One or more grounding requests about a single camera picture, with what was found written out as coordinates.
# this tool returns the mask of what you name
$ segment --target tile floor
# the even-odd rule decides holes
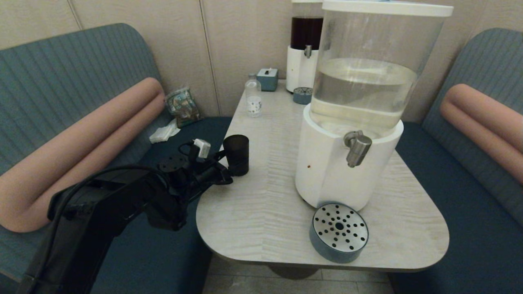
[[[303,280],[284,279],[267,266],[213,256],[203,294],[394,294],[385,273],[320,269]]]

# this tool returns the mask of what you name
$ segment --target drip tray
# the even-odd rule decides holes
[[[332,262],[349,263],[367,244],[369,230],[354,209],[330,203],[319,207],[314,214],[309,237],[321,256]]]

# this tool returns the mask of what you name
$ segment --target beige wall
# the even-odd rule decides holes
[[[453,5],[403,119],[421,121],[466,42],[492,27],[523,30],[522,0],[415,0]],[[125,22],[153,51],[166,92],[183,85],[205,116],[231,116],[249,72],[285,77],[290,0],[4,0],[0,49]]]

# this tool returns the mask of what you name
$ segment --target white plug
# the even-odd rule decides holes
[[[209,155],[209,151],[211,150],[211,144],[205,140],[202,139],[195,139],[194,143],[197,147],[200,148],[200,152],[198,152],[199,158],[207,158]]]

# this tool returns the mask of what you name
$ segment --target tissue box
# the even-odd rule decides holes
[[[256,75],[262,91],[274,92],[278,86],[278,69],[261,69]]]

